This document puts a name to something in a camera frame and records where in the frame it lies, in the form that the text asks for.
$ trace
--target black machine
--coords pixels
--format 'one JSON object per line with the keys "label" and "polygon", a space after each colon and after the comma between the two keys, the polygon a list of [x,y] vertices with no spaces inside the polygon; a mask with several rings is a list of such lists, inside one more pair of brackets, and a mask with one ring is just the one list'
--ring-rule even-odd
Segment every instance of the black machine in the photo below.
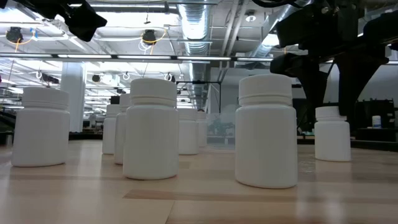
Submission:
{"label": "black machine", "polygon": [[[291,0],[253,0],[262,7],[290,4]],[[340,71],[340,115],[352,114],[362,90],[377,71],[389,62],[387,45],[398,50],[398,11],[369,21],[358,37],[358,19],[364,16],[362,0],[314,0],[275,26],[279,46],[298,44],[307,55],[285,54],[271,62],[272,73],[297,77],[313,108],[322,106],[328,73],[319,64],[333,60]]]}
{"label": "black machine", "polygon": [[[30,10],[39,13],[46,19],[54,19],[58,14],[65,19],[69,31],[79,39],[89,42],[99,27],[106,25],[107,20],[95,13],[85,0],[14,0]],[[0,0],[0,8],[6,7],[7,0]],[[81,4],[72,8],[70,4]]]}

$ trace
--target wall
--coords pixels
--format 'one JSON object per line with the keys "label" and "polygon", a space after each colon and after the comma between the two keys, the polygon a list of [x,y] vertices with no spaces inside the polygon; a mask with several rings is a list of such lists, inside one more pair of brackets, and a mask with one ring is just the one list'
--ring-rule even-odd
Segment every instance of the wall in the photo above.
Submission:
{"label": "wall", "polygon": [[[339,71],[334,66],[328,79],[324,102],[338,101]],[[370,98],[384,100],[393,99],[395,107],[398,107],[398,67],[383,65],[370,79],[358,100],[369,100]]]}

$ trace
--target fluorescent light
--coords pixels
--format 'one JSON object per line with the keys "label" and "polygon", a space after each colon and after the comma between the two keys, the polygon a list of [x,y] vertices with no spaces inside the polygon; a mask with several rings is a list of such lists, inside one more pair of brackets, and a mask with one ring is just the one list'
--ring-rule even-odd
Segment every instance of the fluorescent light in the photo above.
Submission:
{"label": "fluorescent light", "polygon": [[273,58],[237,58],[240,62],[271,62]]}
{"label": "fluorescent light", "polygon": [[101,101],[86,101],[85,104],[89,104],[89,105],[103,105],[104,103]]}
{"label": "fluorescent light", "polygon": [[78,46],[79,48],[83,49],[84,51],[86,51],[87,49],[82,46],[79,42],[77,42],[77,40],[75,40],[74,38],[69,39],[69,41],[73,44],[75,44],[76,46]]}
{"label": "fluorescent light", "polygon": [[276,46],[279,44],[278,35],[276,34],[268,34],[266,38],[262,41],[263,45],[267,46]]}
{"label": "fluorescent light", "polygon": [[58,55],[60,58],[112,58],[110,55]]}
{"label": "fluorescent light", "polygon": [[13,81],[8,81],[6,79],[1,80],[1,83],[9,83],[11,85],[16,85],[16,83],[14,83]]}
{"label": "fluorescent light", "polygon": [[159,59],[159,60],[170,60],[170,56],[155,56],[155,55],[118,55],[120,59]]}
{"label": "fluorescent light", "polygon": [[0,53],[0,57],[35,57],[35,58],[49,58],[50,54],[13,54],[13,53]]}
{"label": "fluorescent light", "polygon": [[[81,4],[70,4],[70,7],[80,7]],[[164,7],[163,5],[140,5],[140,4],[90,4],[91,7]],[[176,9],[175,6],[169,6],[170,9]]]}
{"label": "fluorescent light", "polygon": [[178,56],[178,60],[222,60],[229,61],[230,57],[197,57],[197,56]]}
{"label": "fluorescent light", "polygon": [[188,105],[177,105],[177,108],[193,108],[193,105],[188,106]]}
{"label": "fluorescent light", "polygon": [[24,109],[23,106],[3,106],[3,107],[8,108],[8,109]]}
{"label": "fluorescent light", "polygon": [[20,88],[8,87],[8,89],[9,89],[10,92],[13,92],[13,93],[17,93],[17,94],[23,94],[24,93],[23,89],[20,89]]}

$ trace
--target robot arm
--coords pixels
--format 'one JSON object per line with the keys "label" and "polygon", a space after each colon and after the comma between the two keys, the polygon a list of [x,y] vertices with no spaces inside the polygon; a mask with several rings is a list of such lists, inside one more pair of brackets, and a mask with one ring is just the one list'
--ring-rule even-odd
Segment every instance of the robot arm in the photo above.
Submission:
{"label": "robot arm", "polygon": [[308,55],[285,54],[271,62],[271,72],[297,77],[310,104],[322,106],[327,73],[319,64],[334,60],[340,71],[339,110],[346,116],[377,69],[386,63],[385,47],[398,42],[398,11],[369,21],[358,37],[359,1],[315,1],[276,25],[281,47],[298,44]]}

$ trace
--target pillar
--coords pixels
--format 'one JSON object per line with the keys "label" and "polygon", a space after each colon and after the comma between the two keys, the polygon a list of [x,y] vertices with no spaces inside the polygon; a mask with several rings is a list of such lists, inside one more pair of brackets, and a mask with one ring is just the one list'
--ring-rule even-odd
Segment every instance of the pillar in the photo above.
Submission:
{"label": "pillar", "polygon": [[82,132],[86,69],[81,62],[63,62],[61,90],[69,93],[70,131]]}

